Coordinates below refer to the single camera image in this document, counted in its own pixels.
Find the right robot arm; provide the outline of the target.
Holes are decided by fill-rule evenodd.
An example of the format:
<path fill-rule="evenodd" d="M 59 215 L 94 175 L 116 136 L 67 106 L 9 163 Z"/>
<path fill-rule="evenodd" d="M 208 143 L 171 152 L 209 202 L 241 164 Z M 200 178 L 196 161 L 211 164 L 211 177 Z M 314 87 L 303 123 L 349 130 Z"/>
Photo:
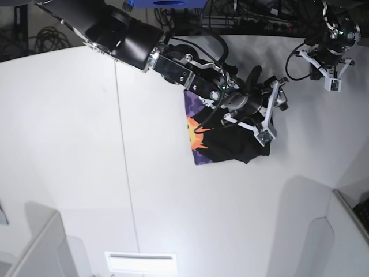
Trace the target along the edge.
<path fill-rule="evenodd" d="M 104 1 L 36 1 L 35 5 L 66 24 L 90 48 L 143 72 L 152 69 L 199 96 L 211 112 L 194 133 L 210 131 L 209 121 L 224 110 L 223 128 L 244 128 L 262 143 L 276 138 L 272 115 L 276 107 L 287 106 L 282 89 L 286 80 L 272 77 L 259 83 L 260 66 L 247 79 L 240 79 L 237 68 L 226 63 L 229 49 L 222 38 L 221 57 L 203 60 L 200 46 L 183 39 L 169 44 L 170 37 L 162 29 Z"/>

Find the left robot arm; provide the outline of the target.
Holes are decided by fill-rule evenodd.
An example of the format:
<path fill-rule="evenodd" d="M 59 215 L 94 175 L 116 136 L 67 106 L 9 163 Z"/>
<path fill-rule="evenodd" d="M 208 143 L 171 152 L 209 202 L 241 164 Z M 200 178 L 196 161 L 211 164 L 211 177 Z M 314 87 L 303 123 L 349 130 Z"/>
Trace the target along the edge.
<path fill-rule="evenodd" d="M 297 48 L 293 55 L 310 64 L 311 80 L 324 78 L 327 91 L 340 92 L 342 75 L 355 62 L 345 58 L 345 53 L 358 44 L 362 30 L 349 14 L 349 9 L 367 1 L 322 1 L 323 26 L 314 38 L 306 39 L 308 50 Z"/>

